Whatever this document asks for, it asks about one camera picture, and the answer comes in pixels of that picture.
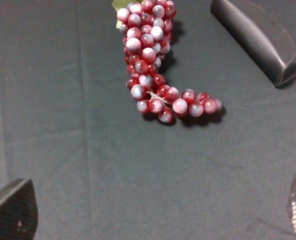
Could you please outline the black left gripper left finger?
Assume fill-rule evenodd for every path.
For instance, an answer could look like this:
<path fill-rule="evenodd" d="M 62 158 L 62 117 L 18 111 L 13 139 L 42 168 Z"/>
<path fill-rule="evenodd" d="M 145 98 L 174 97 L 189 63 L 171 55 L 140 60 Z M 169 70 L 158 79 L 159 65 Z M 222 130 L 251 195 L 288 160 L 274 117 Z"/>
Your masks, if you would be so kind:
<path fill-rule="evenodd" d="M 34 185 L 19 178 L 0 189 L 0 240 L 32 240 L 38 227 Z"/>

